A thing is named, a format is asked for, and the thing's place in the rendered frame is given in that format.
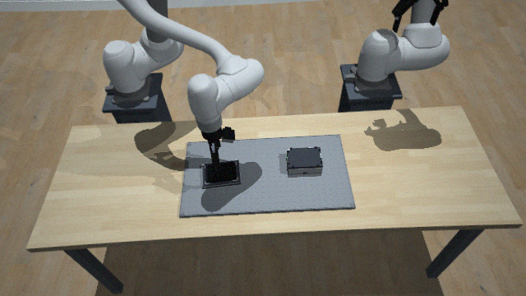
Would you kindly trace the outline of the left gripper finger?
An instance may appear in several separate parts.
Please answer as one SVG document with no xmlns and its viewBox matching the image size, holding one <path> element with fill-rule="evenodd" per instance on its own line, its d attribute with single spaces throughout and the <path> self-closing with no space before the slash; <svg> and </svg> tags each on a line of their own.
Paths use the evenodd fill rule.
<svg viewBox="0 0 526 296">
<path fill-rule="evenodd" d="M 399 0 L 397 5 L 394 7 L 392 13 L 394 15 L 394 25 L 392 30 L 397 33 L 399 24 L 401 22 L 402 15 L 415 3 L 419 0 Z"/>
<path fill-rule="evenodd" d="M 436 24 L 437 18 L 440 12 L 444 10 L 444 7 L 447 7 L 449 5 L 448 0 L 441 0 L 442 2 L 440 2 L 440 0 L 433 0 L 433 1 L 435 2 L 436 6 L 432 13 L 431 19 L 429 21 L 432 26 Z"/>
</svg>

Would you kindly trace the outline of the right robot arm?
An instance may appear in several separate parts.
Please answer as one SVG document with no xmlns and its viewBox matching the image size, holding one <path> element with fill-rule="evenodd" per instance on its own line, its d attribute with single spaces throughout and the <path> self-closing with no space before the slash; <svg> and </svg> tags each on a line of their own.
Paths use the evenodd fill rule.
<svg viewBox="0 0 526 296">
<path fill-rule="evenodd" d="M 145 28 L 140 42 L 115 40 L 104 47 L 104 68 L 112 83 L 105 91 L 115 93 L 113 104 L 149 102 L 153 78 L 148 75 L 177 60 L 184 44 L 209 54 L 217 65 L 216 78 L 197 74 L 187 86 L 188 102 L 202 132 L 218 131 L 224 109 L 262 82 L 260 62 L 233 55 L 211 37 L 168 19 L 168 0 L 117 1 Z"/>
</svg>

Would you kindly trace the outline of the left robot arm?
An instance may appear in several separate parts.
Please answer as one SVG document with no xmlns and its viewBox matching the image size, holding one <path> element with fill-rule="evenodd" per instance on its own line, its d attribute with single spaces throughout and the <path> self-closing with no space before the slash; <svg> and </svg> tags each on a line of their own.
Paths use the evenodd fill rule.
<svg viewBox="0 0 526 296">
<path fill-rule="evenodd" d="M 388 75 L 397 71 L 424 70 L 443 63 L 450 53 L 450 42 L 441 34 L 436 22 L 429 22 L 435 9 L 433 0 L 420 0 L 412 5 L 411 20 L 400 38 L 394 31 L 379 29 L 366 38 L 358 67 L 345 75 L 353 81 L 356 93 L 392 91 Z"/>
</svg>

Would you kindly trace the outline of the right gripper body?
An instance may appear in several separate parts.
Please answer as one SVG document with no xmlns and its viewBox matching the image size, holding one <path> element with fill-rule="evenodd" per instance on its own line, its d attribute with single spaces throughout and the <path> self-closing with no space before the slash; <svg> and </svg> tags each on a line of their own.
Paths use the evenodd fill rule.
<svg viewBox="0 0 526 296">
<path fill-rule="evenodd" d="M 207 141 L 210 142 L 210 146 L 212 146 L 212 143 L 215 144 L 215 146 L 217 146 L 217 139 L 219 139 L 222 135 L 222 128 L 220 128 L 218 131 L 216 132 L 211 132 L 211 133 L 206 133 L 206 132 L 201 132 L 202 136 L 204 139 L 206 139 Z"/>
</svg>

